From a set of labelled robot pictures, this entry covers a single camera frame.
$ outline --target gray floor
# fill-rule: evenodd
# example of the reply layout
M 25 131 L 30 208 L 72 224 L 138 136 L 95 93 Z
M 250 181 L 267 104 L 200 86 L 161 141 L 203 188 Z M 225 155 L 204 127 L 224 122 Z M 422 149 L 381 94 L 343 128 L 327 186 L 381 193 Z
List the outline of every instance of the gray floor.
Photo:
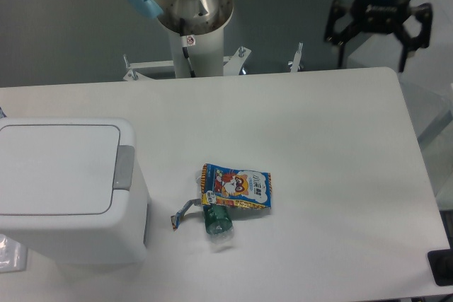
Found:
M 252 49 L 250 73 L 286 71 L 299 41 L 307 70 L 335 68 L 336 53 L 322 40 L 332 0 L 234 1 L 225 54 Z M 130 62 L 171 58 L 159 24 L 125 0 L 0 0 L 0 87 L 119 81 L 124 53 Z

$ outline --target snack bag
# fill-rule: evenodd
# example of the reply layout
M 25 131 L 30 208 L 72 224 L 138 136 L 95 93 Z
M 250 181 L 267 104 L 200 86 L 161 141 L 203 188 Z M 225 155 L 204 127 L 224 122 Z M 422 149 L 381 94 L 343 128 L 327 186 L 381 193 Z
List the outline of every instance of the snack bag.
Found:
M 203 206 L 219 204 L 248 209 L 270 208 L 270 174 L 205 164 L 201 194 Z

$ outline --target cable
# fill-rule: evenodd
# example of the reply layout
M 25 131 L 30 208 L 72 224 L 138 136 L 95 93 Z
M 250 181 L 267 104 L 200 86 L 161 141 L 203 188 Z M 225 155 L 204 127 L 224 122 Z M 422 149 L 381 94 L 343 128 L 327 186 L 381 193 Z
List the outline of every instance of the cable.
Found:
M 184 36 L 184 25 L 185 25 L 185 20 L 181 18 L 179 20 L 179 35 L 181 37 Z M 189 66 L 190 77 L 196 78 L 195 71 L 193 71 L 192 63 L 190 62 L 189 51 L 188 51 L 187 47 L 183 47 L 183 54 L 184 54 L 185 60 L 187 60 L 188 66 Z

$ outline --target table surface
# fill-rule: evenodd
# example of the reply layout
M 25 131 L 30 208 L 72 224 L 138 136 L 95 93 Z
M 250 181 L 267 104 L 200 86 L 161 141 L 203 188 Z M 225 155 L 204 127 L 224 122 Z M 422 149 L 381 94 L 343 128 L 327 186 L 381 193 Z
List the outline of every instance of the table surface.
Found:
M 368 301 L 448 294 L 426 254 L 448 248 L 396 74 L 356 69 L 0 88 L 9 117 L 124 117 L 151 194 L 140 264 L 59 265 L 30 252 L 2 274 L 9 301 Z M 235 214 L 207 239 L 204 163 L 268 171 L 269 214 Z

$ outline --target blue end cap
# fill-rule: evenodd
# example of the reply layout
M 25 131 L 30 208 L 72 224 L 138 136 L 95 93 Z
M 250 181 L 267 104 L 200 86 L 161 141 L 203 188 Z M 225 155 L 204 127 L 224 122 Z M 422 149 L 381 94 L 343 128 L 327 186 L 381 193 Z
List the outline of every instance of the blue end cap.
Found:
M 156 18 L 164 11 L 154 0 L 127 0 L 142 16 Z

